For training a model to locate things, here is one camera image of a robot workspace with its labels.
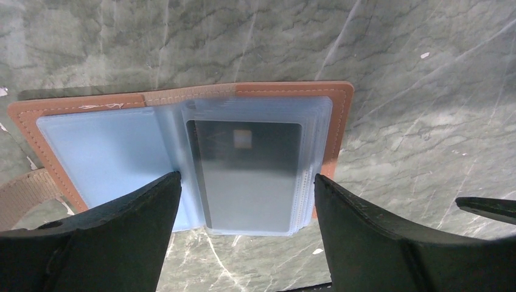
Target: clear plastic pocket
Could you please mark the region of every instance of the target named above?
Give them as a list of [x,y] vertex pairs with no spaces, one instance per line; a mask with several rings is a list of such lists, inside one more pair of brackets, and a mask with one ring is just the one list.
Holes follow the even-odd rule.
[[238,97],[41,117],[88,207],[181,172],[174,231],[291,235],[310,221],[332,102]]

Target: card chip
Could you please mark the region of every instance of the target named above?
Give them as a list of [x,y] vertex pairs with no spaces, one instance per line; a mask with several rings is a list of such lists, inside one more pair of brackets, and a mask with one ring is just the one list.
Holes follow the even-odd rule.
[[253,134],[250,130],[233,130],[233,144],[236,149],[251,149]]

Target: card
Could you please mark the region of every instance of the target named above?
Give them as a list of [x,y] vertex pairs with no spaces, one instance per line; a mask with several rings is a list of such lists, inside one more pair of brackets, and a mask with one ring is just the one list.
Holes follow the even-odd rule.
[[289,230],[301,130],[296,123],[187,122],[208,228]]

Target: black clamp jaw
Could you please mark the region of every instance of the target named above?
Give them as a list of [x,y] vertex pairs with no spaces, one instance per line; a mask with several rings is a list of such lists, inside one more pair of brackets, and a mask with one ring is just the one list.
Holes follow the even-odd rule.
[[[28,231],[0,232],[0,291],[155,291],[177,214],[181,177]],[[516,202],[457,198],[516,224]],[[332,283],[292,291],[516,291],[516,238],[485,241],[437,231],[315,179]]]

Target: marble veining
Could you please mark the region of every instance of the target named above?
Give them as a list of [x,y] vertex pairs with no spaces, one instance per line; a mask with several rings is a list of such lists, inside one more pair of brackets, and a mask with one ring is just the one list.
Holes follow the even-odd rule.
[[[348,80],[335,181],[432,228],[508,236],[453,200],[516,200],[515,40],[515,0],[1,0],[0,183],[30,171],[27,157],[41,166],[5,114],[17,99]],[[66,215],[60,206],[41,208]],[[317,248],[316,221],[292,238],[180,232],[158,291],[323,283]]]

